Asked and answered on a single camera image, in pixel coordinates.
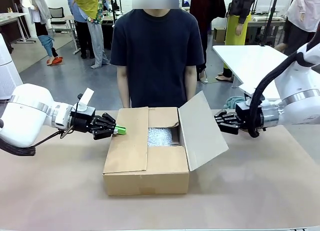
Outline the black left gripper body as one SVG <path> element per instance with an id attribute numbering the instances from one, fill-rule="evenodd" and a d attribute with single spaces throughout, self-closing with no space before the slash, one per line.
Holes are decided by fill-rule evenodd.
<path id="1" fill-rule="evenodd" d="M 72 131 L 81 133 L 92 133 L 91 122 L 96 116 L 96 109 L 88 106 L 85 111 L 70 111 L 70 127 Z"/>

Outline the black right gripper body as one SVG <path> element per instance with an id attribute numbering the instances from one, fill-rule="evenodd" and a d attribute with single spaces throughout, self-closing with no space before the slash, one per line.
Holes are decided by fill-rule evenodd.
<path id="1" fill-rule="evenodd" d="M 262 101 L 259 102 L 259 106 L 257 108 L 257 114 L 256 114 L 256 120 L 255 120 L 255 127 L 256 129 L 263 130 L 263 124 L 264 124 L 264 116 L 262 113 Z M 238 119 L 240 120 L 240 127 L 244 131 L 248 131 L 248 122 L 250 120 L 250 106 L 246 104 L 245 101 L 238 102 L 235 105 L 235 112 L 238 116 Z"/>

